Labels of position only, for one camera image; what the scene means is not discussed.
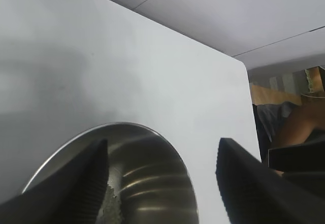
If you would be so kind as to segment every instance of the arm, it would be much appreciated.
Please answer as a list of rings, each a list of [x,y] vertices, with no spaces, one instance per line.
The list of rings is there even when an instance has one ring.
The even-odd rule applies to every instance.
[[[325,130],[325,102],[297,107],[271,143],[271,148],[302,144],[314,129]]]

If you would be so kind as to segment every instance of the person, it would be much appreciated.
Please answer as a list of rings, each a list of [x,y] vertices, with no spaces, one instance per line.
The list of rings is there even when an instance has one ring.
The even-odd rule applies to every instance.
[[[325,141],[325,102],[253,105],[262,162],[270,148]]]

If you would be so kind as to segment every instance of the ceiling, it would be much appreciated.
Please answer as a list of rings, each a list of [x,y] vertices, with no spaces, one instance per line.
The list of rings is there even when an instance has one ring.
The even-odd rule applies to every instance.
[[[240,60],[325,25],[325,0],[113,0]],[[249,69],[263,61],[243,62]]]

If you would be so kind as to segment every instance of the stainless steel bowl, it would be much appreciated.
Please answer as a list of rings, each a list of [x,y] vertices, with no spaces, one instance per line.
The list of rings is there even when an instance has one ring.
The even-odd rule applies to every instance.
[[[192,183],[172,145],[153,130],[132,123],[90,129],[53,154],[24,191],[53,174],[97,139],[108,139],[109,185],[120,198],[124,224],[198,224]]]

